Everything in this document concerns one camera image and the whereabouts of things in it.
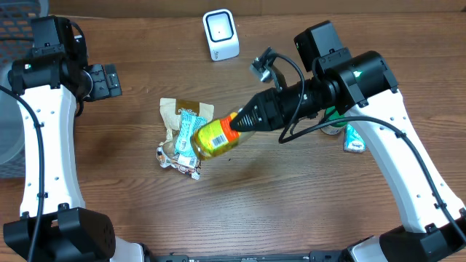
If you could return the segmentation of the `teal snack pack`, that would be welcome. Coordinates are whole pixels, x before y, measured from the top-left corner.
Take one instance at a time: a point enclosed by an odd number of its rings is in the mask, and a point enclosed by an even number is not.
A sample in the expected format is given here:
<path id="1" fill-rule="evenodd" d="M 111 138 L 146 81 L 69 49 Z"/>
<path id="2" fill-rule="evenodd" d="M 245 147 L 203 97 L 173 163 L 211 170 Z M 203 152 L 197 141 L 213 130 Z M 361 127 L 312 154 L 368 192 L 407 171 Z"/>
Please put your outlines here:
<path id="1" fill-rule="evenodd" d="M 207 119 L 204 117 L 195 116 L 187 111 L 182 111 L 181 127 L 175 142 L 175 154 L 186 157 L 195 156 L 191 146 L 191 137 L 199 128 L 207 124 L 207 122 Z"/>

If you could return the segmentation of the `beige brown snack pouch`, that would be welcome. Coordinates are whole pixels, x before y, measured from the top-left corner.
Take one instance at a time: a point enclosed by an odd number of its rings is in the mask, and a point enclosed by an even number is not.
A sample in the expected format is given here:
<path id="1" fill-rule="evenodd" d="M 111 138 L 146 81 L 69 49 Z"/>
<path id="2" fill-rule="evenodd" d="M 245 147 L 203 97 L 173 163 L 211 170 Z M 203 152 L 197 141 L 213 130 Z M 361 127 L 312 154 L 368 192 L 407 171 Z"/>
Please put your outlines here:
<path id="1" fill-rule="evenodd" d="M 214 105 L 190 100 L 175 98 L 160 99 L 159 112 L 166 128 L 166 139 L 157 147 L 157 160 L 162 168 L 172 167 L 192 179 L 200 179 L 201 161 L 197 158 L 196 154 L 192 157 L 175 154 L 175 142 L 181 127 L 182 111 L 204 117 L 209 122 L 213 119 L 214 108 Z"/>

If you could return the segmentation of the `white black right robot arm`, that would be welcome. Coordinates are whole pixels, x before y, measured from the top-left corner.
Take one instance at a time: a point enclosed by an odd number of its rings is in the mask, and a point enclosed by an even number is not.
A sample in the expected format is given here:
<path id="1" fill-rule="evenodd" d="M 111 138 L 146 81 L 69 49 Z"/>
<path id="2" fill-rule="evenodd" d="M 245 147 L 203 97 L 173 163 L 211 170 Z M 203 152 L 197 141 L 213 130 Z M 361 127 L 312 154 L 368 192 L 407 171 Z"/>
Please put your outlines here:
<path id="1" fill-rule="evenodd" d="M 368 146 L 398 206 L 402 224 L 340 251 L 313 251 L 311 261 L 439 261 L 465 247 L 465 205 L 449 188 L 420 141 L 398 82 L 375 51 L 352 56 L 329 21 L 307 28 L 294 43 L 302 60 L 291 87 L 275 86 L 252 97 L 232 120 L 238 132 L 289 129 L 304 117 L 335 108 Z"/>

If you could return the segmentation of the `white jar green lid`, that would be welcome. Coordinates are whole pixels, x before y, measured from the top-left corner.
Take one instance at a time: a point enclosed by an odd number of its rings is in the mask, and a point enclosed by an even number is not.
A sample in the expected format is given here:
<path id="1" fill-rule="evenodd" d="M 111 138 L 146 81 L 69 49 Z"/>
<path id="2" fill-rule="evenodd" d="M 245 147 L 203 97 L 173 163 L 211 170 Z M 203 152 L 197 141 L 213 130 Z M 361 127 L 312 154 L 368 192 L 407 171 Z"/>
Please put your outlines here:
<path id="1" fill-rule="evenodd" d="M 344 116 L 340 115 L 334 106 L 327 108 L 323 114 L 320 124 L 323 122 L 329 122 L 336 119 L 342 119 Z M 327 135 L 338 135 L 347 125 L 346 122 L 339 122 L 330 124 L 326 127 L 321 127 L 320 130 Z"/>

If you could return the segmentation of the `green white tissue pack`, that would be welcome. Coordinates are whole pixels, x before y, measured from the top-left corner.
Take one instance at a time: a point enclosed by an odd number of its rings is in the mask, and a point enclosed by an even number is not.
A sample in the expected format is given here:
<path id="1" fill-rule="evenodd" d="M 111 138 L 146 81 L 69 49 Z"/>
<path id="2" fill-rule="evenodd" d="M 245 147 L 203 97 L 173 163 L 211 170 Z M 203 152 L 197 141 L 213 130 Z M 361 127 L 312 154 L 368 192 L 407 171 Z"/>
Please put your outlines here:
<path id="1" fill-rule="evenodd" d="M 363 153 L 366 150 L 364 140 L 350 124 L 345 127 L 343 150 L 355 153 Z"/>

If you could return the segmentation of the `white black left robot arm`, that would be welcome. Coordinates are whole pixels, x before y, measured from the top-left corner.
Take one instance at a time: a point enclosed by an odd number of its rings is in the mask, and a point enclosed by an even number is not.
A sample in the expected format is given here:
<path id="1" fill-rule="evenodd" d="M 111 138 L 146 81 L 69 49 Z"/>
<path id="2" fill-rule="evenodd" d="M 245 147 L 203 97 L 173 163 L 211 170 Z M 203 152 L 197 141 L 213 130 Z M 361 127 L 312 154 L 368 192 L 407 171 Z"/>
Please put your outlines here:
<path id="1" fill-rule="evenodd" d="M 25 136 L 20 218 L 4 224 L 6 245 L 27 261 L 149 261 L 144 245 L 85 207 L 77 180 L 74 120 L 86 102 L 122 94 L 115 66 L 89 64 L 84 34 L 67 18 L 35 18 L 31 29 L 31 53 L 12 64 L 5 89 Z"/>

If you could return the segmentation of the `yellow liquid bottle grey cap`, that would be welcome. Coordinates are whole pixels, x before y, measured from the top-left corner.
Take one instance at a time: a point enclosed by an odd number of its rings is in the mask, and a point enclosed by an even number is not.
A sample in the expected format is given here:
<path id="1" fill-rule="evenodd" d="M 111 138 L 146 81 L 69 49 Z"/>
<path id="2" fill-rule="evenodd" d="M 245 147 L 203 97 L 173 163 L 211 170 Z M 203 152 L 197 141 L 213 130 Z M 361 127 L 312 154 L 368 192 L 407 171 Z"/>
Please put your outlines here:
<path id="1" fill-rule="evenodd" d="M 236 107 L 227 115 L 213 119 L 194 132 L 191 136 L 191 147 L 200 161 L 231 151 L 255 134 L 238 132 L 230 127 L 232 120 L 241 110 L 241 107 Z"/>

